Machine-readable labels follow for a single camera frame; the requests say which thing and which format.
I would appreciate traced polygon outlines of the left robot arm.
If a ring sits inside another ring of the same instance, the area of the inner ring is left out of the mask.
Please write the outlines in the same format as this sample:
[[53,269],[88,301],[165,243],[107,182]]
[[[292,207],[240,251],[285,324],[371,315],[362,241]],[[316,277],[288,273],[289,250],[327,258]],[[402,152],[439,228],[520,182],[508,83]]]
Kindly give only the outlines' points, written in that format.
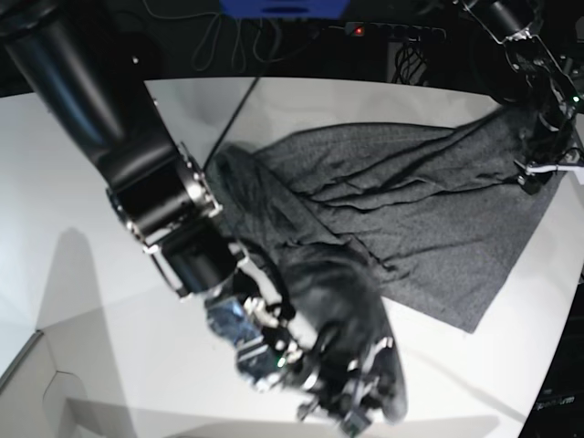
[[534,128],[520,134],[523,152],[515,161],[517,183],[533,195],[554,173],[581,171],[583,148],[575,140],[575,126],[583,95],[540,36],[541,3],[462,1],[460,5],[505,50],[508,64],[531,91],[537,116]]

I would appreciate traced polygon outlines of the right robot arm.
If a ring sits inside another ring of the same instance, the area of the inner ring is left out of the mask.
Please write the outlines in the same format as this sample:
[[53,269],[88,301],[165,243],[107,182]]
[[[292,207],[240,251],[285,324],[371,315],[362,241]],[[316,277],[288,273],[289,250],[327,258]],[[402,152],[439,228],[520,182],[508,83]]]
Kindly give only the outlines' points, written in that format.
[[222,206],[118,51],[100,57],[59,1],[4,1],[1,41],[28,84],[107,184],[110,205],[179,297],[258,390],[304,392],[348,437],[372,414],[407,411],[391,325],[366,265],[341,252],[280,268],[258,243],[221,232]]

